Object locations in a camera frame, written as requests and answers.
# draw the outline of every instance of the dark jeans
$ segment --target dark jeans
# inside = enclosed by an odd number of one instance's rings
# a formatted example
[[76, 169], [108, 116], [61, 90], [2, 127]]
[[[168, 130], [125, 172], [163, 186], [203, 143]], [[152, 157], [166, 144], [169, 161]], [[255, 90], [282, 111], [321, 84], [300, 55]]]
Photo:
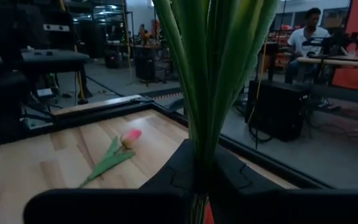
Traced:
[[[287, 72], [285, 74], [285, 83], [292, 84], [293, 77], [298, 74], [299, 67], [300, 63], [296, 59], [288, 64]], [[318, 72], [318, 65], [313, 64], [310, 67], [307, 67], [305, 72], [314, 75]]]

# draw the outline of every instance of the green leaves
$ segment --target green leaves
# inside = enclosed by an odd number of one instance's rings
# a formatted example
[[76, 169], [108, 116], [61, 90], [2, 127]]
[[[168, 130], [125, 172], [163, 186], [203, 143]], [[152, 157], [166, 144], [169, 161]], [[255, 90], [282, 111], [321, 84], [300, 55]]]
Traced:
[[203, 166], [213, 163], [224, 119], [255, 67], [277, 3], [173, 0], [171, 8], [169, 0], [154, 0], [179, 72], [190, 138]]
[[109, 169], [113, 168], [115, 165], [118, 165], [124, 162], [127, 159], [130, 159], [135, 155], [134, 152], [125, 152], [125, 153], [117, 153], [119, 150], [118, 146], [118, 138], [114, 138], [110, 145], [110, 148], [102, 158], [102, 161], [99, 162], [93, 169], [92, 174], [90, 174], [86, 180], [79, 186], [79, 188], [84, 187], [86, 184], [96, 179], [100, 175], [104, 174]]

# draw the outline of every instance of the white t-shirt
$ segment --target white t-shirt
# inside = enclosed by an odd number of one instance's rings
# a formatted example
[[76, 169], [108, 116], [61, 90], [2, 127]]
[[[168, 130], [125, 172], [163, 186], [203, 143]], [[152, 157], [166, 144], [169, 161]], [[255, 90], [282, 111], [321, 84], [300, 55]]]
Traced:
[[[311, 35], [312, 38], [325, 38], [329, 37], [328, 30], [316, 27], [315, 32]], [[288, 39], [288, 44], [295, 47], [295, 51], [301, 52], [302, 55], [305, 57], [307, 56], [308, 52], [314, 52], [315, 54], [319, 54], [321, 51], [321, 47], [315, 46], [302, 46], [302, 43], [305, 42], [307, 39], [305, 37], [305, 28], [297, 29], [292, 32], [290, 38]]]

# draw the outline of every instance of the person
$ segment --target person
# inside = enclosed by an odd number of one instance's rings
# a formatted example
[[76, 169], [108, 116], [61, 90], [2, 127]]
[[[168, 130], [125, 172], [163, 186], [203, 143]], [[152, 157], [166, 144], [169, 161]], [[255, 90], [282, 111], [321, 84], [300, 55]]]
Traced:
[[[311, 38], [324, 38], [329, 37], [329, 32], [321, 27], [317, 26], [321, 15], [321, 11], [318, 8], [310, 9], [305, 16], [306, 25], [304, 28], [297, 29], [292, 32], [288, 39], [288, 51], [295, 57], [307, 57], [310, 54], [319, 54], [321, 47], [316, 46], [302, 46], [302, 43]], [[297, 59], [289, 63], [287, 72], [285, 74], [285, 83], [292, 84], [293, 77], [298, 74], [299, 62]], [[310, 73], [317, 72], [317, 64], [310, 68]]]

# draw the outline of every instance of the tulip bud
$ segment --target tulip bud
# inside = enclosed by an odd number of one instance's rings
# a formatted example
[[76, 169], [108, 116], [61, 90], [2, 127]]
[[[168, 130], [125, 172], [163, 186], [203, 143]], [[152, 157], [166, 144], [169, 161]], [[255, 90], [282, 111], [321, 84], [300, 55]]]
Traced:
[[127, 149], [131, 149], [134, 147], [136, 141], [142, 135], [142, 131], [139, 129], [132, 129], [125, 135], [121, 136], [121, 144]]

